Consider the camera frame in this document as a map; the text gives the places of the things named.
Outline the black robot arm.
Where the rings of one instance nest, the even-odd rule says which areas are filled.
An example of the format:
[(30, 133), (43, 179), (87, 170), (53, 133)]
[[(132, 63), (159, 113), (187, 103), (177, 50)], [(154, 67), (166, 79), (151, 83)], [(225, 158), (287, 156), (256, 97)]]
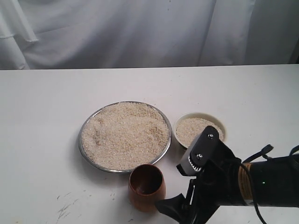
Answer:
[(157, 210), (181, 224), (204, 224), (221, 206), (298, 207), (299, 149), (271, 158), (266, 145), (242, 161), (223, 143), (200, 152), (200, 170), (186, 195), (155, 203)]

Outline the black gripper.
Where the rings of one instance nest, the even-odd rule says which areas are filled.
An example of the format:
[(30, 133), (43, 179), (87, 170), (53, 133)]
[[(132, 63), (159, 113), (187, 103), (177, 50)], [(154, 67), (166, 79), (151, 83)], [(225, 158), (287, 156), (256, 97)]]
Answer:
[(242, 197), (237, 186), (241, 160), (219, 142), (203, 169), (193, 176), (186, 199), (183, 194), (154, 203), (156, 209), (175, 221), (205, 224), (220, 206), (240, 206)]

